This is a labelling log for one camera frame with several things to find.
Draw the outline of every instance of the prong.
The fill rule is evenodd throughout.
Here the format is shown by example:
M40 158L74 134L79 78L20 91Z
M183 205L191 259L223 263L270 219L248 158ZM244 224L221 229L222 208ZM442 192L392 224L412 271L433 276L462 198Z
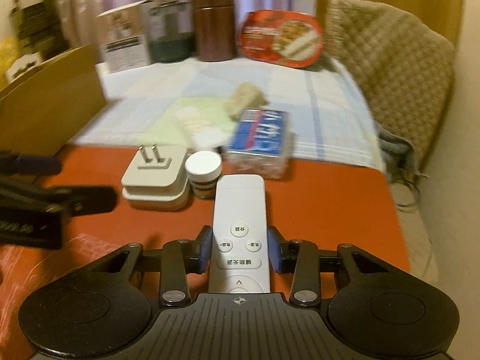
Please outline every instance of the prong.
M157 164L162 162L162 157L160 157L160 153L158 152L157 145L152 146L152 151L153 151L153 155L155 156L155 159L157 160Z
M140 146L138 151L140 152L140 154L142 155L143 157L143 160L145 161L145 163L148 163L150 162L150 158L148 158L148 154L147 154L147 150L145 149L144 146Z

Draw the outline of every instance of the dark green jar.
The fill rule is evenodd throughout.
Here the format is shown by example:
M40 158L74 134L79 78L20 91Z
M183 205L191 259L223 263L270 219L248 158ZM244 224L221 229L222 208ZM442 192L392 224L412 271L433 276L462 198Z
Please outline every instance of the dark green jar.
M149 10L149 47L152 62L179 62L194 51L191 4L169 1Z

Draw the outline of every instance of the white power adapter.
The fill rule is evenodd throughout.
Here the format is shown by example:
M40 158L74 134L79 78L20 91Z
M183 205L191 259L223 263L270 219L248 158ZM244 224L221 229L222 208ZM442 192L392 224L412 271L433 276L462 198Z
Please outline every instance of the white power adapter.
M140 147L121 179L123 197L135 208L180 210L190 195L186 158L180 145Z

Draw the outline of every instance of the light blue blanket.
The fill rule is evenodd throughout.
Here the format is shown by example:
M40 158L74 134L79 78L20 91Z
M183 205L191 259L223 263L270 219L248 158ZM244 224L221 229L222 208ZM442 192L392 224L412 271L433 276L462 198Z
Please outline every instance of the light blue blanket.
M246 58L217 63L192 58L101 78L115 101L74 139L76 144L136 145L176 99L225 99L250 81L265 93L268 108L291 114L294 157L383 170L365 99L345 68L328 57L308 70Z

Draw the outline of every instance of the remote control button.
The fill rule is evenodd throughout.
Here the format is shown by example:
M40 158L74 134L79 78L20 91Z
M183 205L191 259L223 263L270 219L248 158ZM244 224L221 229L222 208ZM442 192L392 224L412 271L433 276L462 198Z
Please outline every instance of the remote control button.
M245 243L245 246L247 247L248 251L256 252L261 249L262 244L260 243L259 240L252 238Z
M243 293L250 293L250 294L258 294L258 293L263 293L262 287L260 284L258 284L255 280L248 276L243 276L243 275L235 275L235 276L230 276L226 278L224 281L222 281L217 287L215 288L214 291L212 292L217 292L220 294L236 294L238 292L233 292L234 290L238 289L243 289L245 290Z
M233 248L233 242L230 238L222 238L218 242L218 250L220 250L223 253L227 253L228 251L231 251Z
M217 260L217 265L221 269L258 269L262 260L251 256L225 256Z
M248 234L248 226L245 222L237 222L230 228L235 237L241 238Z

